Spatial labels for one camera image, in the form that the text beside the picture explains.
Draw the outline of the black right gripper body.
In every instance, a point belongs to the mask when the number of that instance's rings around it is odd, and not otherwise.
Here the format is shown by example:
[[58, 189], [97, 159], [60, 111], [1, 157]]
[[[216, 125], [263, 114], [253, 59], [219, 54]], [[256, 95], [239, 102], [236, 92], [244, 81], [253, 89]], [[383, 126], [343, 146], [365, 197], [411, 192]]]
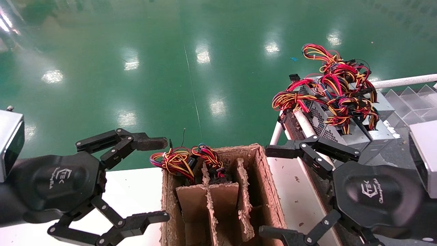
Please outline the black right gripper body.
[[369, 166], [353, 161], [333, 171], [335, 207], [357, 230], [406, 239], [425, 200], [425, 190], [412, 169]]

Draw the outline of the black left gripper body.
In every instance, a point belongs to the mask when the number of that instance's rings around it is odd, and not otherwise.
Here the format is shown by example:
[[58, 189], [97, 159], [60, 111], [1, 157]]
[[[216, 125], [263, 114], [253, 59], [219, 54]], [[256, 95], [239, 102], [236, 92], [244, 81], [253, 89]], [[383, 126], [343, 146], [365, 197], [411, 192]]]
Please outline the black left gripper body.
[[19, 159], [10, 173], [10, 223], [39, 224], [86, 215], [104, 192], [105, 170], [87, 152]]

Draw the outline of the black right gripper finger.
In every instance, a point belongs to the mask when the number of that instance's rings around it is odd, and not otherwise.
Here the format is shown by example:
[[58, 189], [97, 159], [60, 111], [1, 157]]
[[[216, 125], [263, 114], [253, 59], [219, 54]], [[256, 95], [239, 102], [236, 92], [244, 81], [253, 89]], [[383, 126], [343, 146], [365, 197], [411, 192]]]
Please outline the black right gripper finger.
[[321, 154], [342, 162], [358, 161], [361, 155], [359, 150], [345, 146], [333, 140], [316, 135], [304, 140], [288, 140], [284, 145], [268, 145], [265, 148], [267, 157], [308, 160], [315, 170], [333, 170], [331, 164]]
[[296, 230], [281, 229], [262, 225], [259, 236], [281, 240], [284, 246], [318, 246], [318, 241], [340, 220], [341, 214], [332, 210], [308, 234]]

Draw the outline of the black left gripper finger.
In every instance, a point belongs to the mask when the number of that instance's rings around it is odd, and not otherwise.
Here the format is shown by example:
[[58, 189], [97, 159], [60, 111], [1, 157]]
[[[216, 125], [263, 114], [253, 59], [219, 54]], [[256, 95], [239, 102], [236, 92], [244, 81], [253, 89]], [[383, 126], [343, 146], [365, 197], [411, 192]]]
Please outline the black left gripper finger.
[[146, 133], [130, 133], [123, 128], [108, 131], [76, 142], [78, 152], [89, 154], [108, 149], [100, 156], [105, 169], [112, 169], [133, 151], [162, 150], [168, 145], [165, 137], [149, 137]]
[[167, 222], [170, 219], [166, 211], [134, 214], [122, 218], [100, 196], [91, 199], [89, 204], [113, 225], [107, 232], [97, 235], [72, 229], [69, 226], [78, 216], [64, 214], [48, 229], [48, 234], [59, 241], [79, 246], [117, 246], [125, 238], [143, 235], [150, 224]]

